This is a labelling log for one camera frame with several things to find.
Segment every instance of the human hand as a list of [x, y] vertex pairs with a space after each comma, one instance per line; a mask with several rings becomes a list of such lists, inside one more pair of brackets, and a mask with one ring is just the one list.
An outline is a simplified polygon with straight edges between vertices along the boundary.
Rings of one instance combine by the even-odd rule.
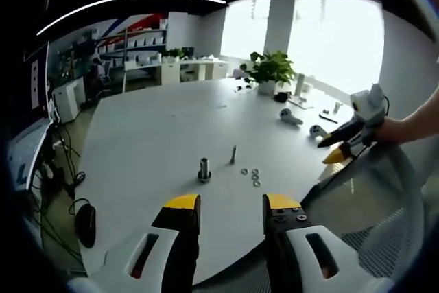
[[407, 124], [403, 120], [395, 120], [389, 117], [375, 133], [378, 142], [402, 144], [407, 142]]

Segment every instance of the white robot part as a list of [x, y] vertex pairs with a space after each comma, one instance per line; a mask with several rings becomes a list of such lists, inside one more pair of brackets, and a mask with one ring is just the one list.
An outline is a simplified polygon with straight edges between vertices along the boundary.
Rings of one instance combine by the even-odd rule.
[[373, 126], [381, 121], [385, 115], [385, 98], [381, 87], [373, 84], [370, 91], [361, 91], [351, 95], [354, 118], [362, 121], [366, 126]]
[[281, 113], [279, 114], [279, 116], [281, 117], [281, 121], [284, 121], [285, 123], [289, 123], [292, 125], [301, 125], [303, 124], [303, 121], [300, 120], [299, 118], [295, 117], [292, 115], [291, 110], [288, 108], [285, 108], [281, 111]]
[[312, 138], [316, 138], [316, 137], [325, 137], [328, 135], [328, 132], [326, 130], [324, 130], [322, 128], [322, 126], [319, 125], [313, 125], [311, 126], [311, 128], [309, 129], [309, 136], [311, 136]]

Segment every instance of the human arm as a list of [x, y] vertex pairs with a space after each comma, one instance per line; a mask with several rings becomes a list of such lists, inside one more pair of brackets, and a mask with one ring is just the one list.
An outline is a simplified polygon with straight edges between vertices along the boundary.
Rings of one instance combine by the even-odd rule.
[[439, 133], [439, 88], [411, 115], [403, 120], [386, 118], [377, 131], [382, 142], [402, 144]]

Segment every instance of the potted plant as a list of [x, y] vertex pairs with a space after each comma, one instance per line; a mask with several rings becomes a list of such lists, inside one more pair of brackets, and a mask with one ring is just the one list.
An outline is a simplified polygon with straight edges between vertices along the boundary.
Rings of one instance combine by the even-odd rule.
[[168, 56], [173, 58], [173, 62], [179, 62], [180, 58], [182, 58], [184, 55], [185, 53], [183, 53], [183, 50], [181, 50], [180, 48], [174, 48], [168, 51]]
[[250, 54], [250, 59], [253, 68], [248, 69], [246, 64], [242, 64], [239, 68], [249, 75], [244, 78], [249, 84], [246, 88], [251, 88], [252, 82], [258, 83], [258, 94], [273, 96], [276, 84], [291, 84], [296, 75], [292, 69], [293, 62], [281, 51], [273, 54], [265, 52], [262, 55], [254, 51]]

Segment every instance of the table surface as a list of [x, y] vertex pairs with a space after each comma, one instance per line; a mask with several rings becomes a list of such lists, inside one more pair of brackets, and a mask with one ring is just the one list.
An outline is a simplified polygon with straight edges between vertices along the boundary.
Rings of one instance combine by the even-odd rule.
[[[183, 194], [201, 195], [200, 256], [193, 283], [229, 267], [263, 241], [262, 195], [302, 200], [324, 170], [329, 149], [318, 149], [309, 128], [339, 124], [319, 118], [334, 100], [302, 110], [256, 91], [236, 92], [233, 79], [158, 86], [103, 99], [88, 130], [77, 198], [96, 208], [94, 247], [81, 246], [88, 274], [98, 271], [108, 250], [133, 231], [149, 227], [161, 207]], [[290, 108], [304, 121], [279, 119]], [[343, 106], [340, 123], [353, 112]], [[229, 165], [232, 148], [237, 158]], [[199, 161], [210, 162], [211, 181], [196, 180]], [[254, 187], [246, 168], [260, 172]]]

